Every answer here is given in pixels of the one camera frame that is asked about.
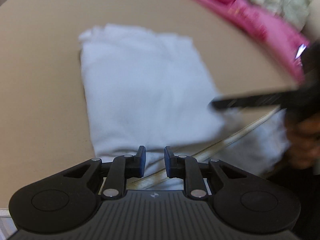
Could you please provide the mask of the person's right hand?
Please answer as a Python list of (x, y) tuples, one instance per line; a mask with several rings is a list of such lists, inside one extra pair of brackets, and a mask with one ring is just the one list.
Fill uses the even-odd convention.
[(312, 167), (319, 159), (319, 114), (298, 122), (293, 113), (285, 115), (289, 163), (300, 169)]

